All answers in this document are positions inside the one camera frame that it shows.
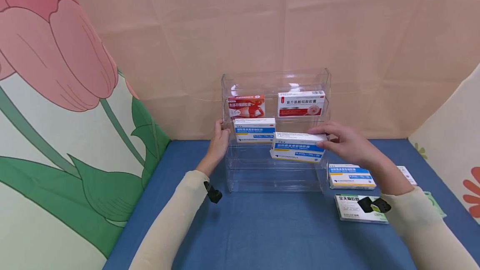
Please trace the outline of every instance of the acrylic shelf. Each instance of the acrylic shelf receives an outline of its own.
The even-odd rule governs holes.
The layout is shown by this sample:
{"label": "acrylic shelf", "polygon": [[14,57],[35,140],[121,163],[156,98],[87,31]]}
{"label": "acrylic shelf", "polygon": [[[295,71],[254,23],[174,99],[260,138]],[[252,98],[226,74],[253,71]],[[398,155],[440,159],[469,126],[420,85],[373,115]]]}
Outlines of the acrylic shelf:
{"label": "acrylic shelf", "polygon": [[[224,125],[233,128],[228,114],[230,96],[265,96],[265,117],[275,118],[276,131],[306,132],[330,118],[330,74],[326,68],[275,72],[224,74],[222,77]],[[278,117],[278,93],[289,91],[325,92],[319,116]],[[234,133],[225,156],[227,185],[231,192],[323,191],[326,183],[328,153],[320,163],[275,160],[271,144],[237,143]]]}

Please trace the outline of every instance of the pink tulip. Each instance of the pink tulip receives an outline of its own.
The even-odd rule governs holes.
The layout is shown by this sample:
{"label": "pink tulip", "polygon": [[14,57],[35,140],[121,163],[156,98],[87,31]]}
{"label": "pink tulip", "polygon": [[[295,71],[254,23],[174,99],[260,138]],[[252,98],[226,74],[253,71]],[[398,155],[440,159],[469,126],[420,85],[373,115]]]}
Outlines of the pink tulip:
{"label": "pink tulip", "polygon": [[0,80],[16,72],[76,112],[117,85],[117,66],[76,0],[0,0],[0,28]]}
{"label": "pink tulip", "polygon": [[125,80],[125,84],[127,85],[127,89],[130,91],[130,94],[132,94],[132,96],[135,97],[136,99],[139,99],[139,97],[137,96],[137,93],[135,93],[135,91],[132,89],[132,86],[128,83],[127,80]]}

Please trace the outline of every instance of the blue tablecloth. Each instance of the blue tablecloth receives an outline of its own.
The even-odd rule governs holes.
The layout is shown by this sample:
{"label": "blue tablecloth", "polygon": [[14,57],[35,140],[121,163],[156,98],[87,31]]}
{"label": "blue tablecloth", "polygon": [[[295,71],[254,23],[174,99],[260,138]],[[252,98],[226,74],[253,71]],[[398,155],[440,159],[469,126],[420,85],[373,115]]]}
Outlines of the blue tablecloth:
{"label": "blue tablecloth", "polygon": [[[480,227],[407,140],[374,140],[404,165],[443,211],[445,222],[480,263]],[[143,237],[184,173],[195,169],[207,141],[173,141],[117,242],[105,270],[128,269]],[[342,163],[338,157],[330,162]],[[334,194],[379,194],[379,190],[320,193],[229,193],[225,170],[211,181],[223,198],[199,209],[173,269],[414,269],[407,248],[389,225],[341,222]]]}

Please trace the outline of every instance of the medicine box label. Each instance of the medicine box label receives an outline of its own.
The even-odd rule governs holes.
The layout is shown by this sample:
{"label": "medicine box label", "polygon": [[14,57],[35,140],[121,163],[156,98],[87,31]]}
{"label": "medicine box label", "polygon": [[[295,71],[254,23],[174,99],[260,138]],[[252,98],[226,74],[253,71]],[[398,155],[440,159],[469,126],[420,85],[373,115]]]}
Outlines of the medicine box label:
{"label": "medicine box label", "polygon": [[410,174],[410,172],[408,172],[407,167],[405,167],[405,166],[397,166],[397,168],[403,173],[403,175],[405,175],[405,177],[408,179],[408,181],[409,181],[412,185],[417,185],[417,182],[415,181],[415,179],[413,179],[413,177],[412,177],[412,175]]}
{"label": "medicine box label", "polygon": [[323,91],[278,93],[278,116],[319,116],[324,103]]}
{"label": "medicine box label", "polygon": [[[335,195],[335,204],[337,204],[340,220],[388,224],[385,214],[376,211],[365,213],[361,209],[358,201],[365,197],[367,196],[346,194]],[[376,200],[377,198],[378,197],[376,196],[370,196],[372,201]]]}
{"label": "medicine box label", "polygon": [[227,104],[230,119],[265,116],[265,96],[263,95],[228,97]]}
{"label": "medicine box label", "polygon": [[275,118],[235,119],[238,143],[271,143],[275,133]]}
{"label": "medicine box label", "polygon": [[326,140],[326,135],[275,132],[270,155],[279,160],[319,163],[324,149],[317,147],[316,143]]}
{"label": "medicine box label", "polygon": [[352,164],[329,164],[328,178],[331,189],[373,190],[377,187],[367,169]]}

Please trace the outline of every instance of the peach backdrop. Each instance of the peach backdrop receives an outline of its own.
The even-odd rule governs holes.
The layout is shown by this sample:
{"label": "peach backdrop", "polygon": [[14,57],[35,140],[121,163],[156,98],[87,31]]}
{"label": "peach backdrop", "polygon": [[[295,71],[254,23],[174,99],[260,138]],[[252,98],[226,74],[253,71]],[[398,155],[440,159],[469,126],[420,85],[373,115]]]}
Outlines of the peach backdrop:
{"label": "peach backdrop", "polygon": [[405,138],[480,60],[480,0],[79,0],[171,138],[207,138],[222,73],[328,67],[332,119]]}

